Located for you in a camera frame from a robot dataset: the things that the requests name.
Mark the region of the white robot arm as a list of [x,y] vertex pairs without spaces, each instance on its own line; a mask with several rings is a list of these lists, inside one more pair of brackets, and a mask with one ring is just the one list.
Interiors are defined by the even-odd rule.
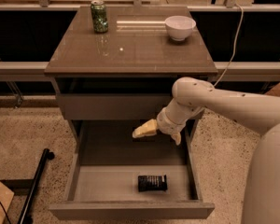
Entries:
[[280,224],[280,97],[225,91],[192,77],[178,79],[173,99],[158,116],[133,131],[134,138],[157,132],[181,143],[186,121],[209,109],[260,135],[249,164],[241,224]]

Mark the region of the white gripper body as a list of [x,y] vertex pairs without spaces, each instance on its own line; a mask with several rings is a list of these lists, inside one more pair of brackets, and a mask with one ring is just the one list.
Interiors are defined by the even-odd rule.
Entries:
[[158,125],[158,129],[162,133],[168,135],[180,133],[185,127],[185,123],[176,124],[173,121],[171,121],[166,114],[166,108],[163,108],[161,112],[158,114],[157,125]]

